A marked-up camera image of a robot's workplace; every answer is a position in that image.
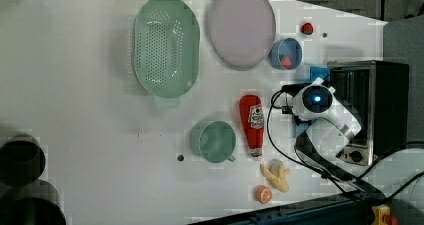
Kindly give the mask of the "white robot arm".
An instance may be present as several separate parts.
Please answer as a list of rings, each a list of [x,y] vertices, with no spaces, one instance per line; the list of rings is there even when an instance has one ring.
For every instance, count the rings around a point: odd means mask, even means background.
[[[310,126],[294,145],[297,157],[322,175],[348,184],[378,199],[391,199],[423,180],[423,150],[394,152],[365,169],[347,164],[337,155],[361,131],[357,118],[334,96],[335,89],[318,77],[292,99],[292,113]]]

